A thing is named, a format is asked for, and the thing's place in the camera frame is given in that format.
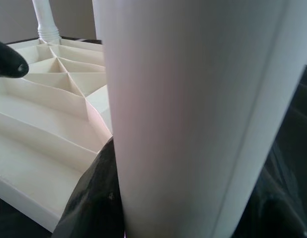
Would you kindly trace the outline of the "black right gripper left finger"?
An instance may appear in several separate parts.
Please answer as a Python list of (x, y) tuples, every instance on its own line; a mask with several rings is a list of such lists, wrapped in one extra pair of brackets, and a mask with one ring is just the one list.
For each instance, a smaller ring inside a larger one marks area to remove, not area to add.
[(125, 236), (112, 138), (79, 179), (53, 236), (55, 238), (123, 238)]

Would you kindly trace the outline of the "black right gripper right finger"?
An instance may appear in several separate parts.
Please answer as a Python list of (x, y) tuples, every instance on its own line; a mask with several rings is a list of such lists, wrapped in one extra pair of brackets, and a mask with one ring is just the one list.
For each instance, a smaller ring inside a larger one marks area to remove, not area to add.
[(259, 176), (235, 238), (307, 238), (307, 221), (268, 173)]

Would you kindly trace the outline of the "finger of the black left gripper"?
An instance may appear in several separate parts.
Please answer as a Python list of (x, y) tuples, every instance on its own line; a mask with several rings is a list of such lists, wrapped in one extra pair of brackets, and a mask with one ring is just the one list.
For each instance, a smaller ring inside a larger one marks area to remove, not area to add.
[(8, 45), (0, 42), (0, 77), (22, 78), (28, 73), (25, 58)]

